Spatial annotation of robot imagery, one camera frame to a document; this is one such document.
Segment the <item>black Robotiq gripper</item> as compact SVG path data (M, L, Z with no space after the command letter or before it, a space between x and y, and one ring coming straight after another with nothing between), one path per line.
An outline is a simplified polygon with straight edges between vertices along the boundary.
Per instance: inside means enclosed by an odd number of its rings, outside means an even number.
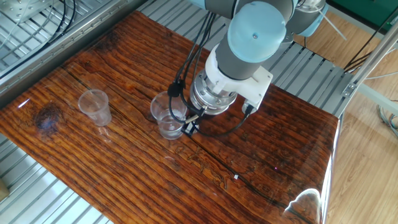
M182 126L182 133L191 137L193 134L198 132L199 125L196 124L196 120L202 119L205 115L205 110L193 111L190 110L188 113L188 124Z

